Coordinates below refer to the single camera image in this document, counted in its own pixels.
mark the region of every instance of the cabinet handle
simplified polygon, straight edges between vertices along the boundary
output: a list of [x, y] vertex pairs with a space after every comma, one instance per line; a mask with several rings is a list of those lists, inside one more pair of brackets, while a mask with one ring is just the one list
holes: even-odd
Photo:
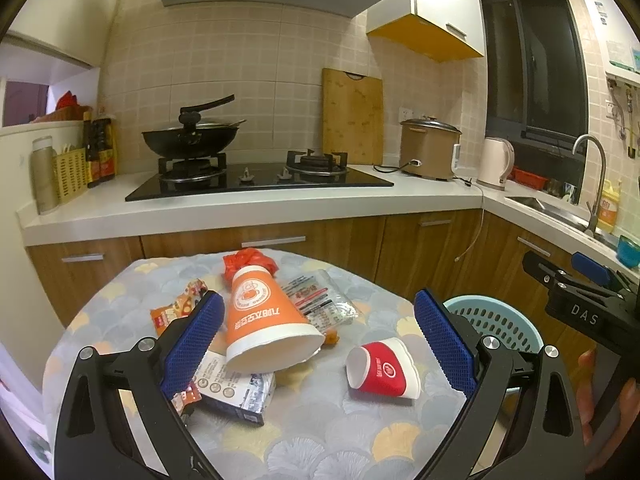
[[452, 220], [434, 220], [432, 222], [420, 222], [420, 227], [431, 227], [434, 225], [447, 225], [450, 224]]
[[104, 254], [83, 254], [82, 256], [67, 256], [60, 258], [64, 264], [78, 264], [81, 262], [101, 262], [104, 260]]
[[518, 241], [521, 244], [525, 244], [528, 248], [533, 249], [537, 253], [540, 253], [543, 256], [546, 256], [547, 258], [551, 257], [551, 253], [549, 251], [545, 251], [544, 249], [539, 248], [536, 244], [532, 244], [531, 242], [529, 242], [528, 240], [525, 240], [524, 238], [521, 238], [518, 236]]
[[447, 28], [452, 30], [453, 32], [455, 32], [457, 35], [462, 36], [463, 40], [466, 40], [466, 34], [464, 32], [462, 32], [459, 28], [454, 27], [450, 23], [447, 23]]
[[267, 247], [273, 245], [294, 244], [296, 242], [306, 242], [306, 236], [296, 236], [293, 238], [278, 238], [277, 240], [262, 240], [261, 242], [243, 242], [242, 248]]

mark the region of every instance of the yellow bottle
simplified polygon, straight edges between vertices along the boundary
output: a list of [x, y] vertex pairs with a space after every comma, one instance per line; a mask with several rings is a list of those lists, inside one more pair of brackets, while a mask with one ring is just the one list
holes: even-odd
[[600, 202], [600, 214], [598, 215], [598, 227], [607, 233], [612, 232], [616, 227], [621, 186], [622, 180], [618, 181], [618, 187], [613, 187], [610, 180], [604, 181], [602, 200]]

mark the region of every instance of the wok handle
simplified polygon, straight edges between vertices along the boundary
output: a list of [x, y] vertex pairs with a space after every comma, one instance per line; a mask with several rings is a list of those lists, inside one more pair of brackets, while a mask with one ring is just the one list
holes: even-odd
[[183, 108], [180, 108], [180, 113], [181, 114], [188, 114], [190, 112], [203, 112], [205, 110], [211, 110], [212, 108], [217, 108], [219, 106], [222, 105], [226, 105], [232, 101], [236, 100], [236, 96], [235, 94], [233, 95], [229, 95], [228, 97], [225, 97], [223, 99], [218, 99], [217, 101], [212, 101], [210, 103], [206, 103], [203, 105], [196, 105], [196, 106], [185, 106]]

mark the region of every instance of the light blue plastic basket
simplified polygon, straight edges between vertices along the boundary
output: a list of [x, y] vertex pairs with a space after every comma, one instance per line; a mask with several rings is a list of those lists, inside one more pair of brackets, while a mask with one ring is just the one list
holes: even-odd
[[[488, 296], [458, 296], [444, 302], [450, 312], [466, 317], [480, 335], [493, 335], [512, 350], [537, 354], [542, 350], [540, 332], [511, 305]], [[518, 388], [510, 388], [514, 394]]]

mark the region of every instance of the red basket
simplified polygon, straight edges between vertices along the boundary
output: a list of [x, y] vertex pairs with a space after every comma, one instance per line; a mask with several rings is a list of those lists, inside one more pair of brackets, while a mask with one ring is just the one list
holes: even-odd
[[522, 184], [523, 186], [527, 186], [538, 191], [542, 190], [543, 187], [545, 187], [546, 181], [549, 180], [543, 176], [529, 173], [528, 171], [522, 171], [518, 168], [513, 168], [513, 175], [518, 184]]

